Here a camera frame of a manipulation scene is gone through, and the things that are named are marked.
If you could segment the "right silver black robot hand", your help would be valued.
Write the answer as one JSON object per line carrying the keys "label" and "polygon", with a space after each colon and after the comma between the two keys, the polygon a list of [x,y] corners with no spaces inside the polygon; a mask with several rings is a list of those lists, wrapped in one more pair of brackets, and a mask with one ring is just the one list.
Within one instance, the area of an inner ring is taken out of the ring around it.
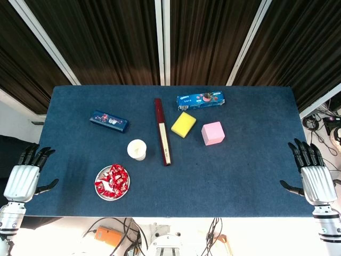
{"label": "right silver black robot hand", "polygon": [[294,139],[288,143],[302,180],[302,188],[293,187],[283,180],[280,184],[290,193],[305,197],[311,205],[327,205],[337,200],[331,173],[322,154],[314,144]]}

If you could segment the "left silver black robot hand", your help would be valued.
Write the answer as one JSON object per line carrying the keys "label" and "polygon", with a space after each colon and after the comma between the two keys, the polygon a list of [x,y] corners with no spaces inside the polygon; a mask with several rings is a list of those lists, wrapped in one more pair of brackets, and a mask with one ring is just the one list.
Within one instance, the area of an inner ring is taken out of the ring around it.
{"label": "left silver black robot hand", "polygon": [[50,147],[44,147],[40,151],[37,150],[38,147],[35,143],[28,146],[13,167],[3,194],[8,201],[27,203],[33,196],[49,191],[58,184],[59,179],[54,179],[48,185],[37,185],[47,159],[55,153]]}

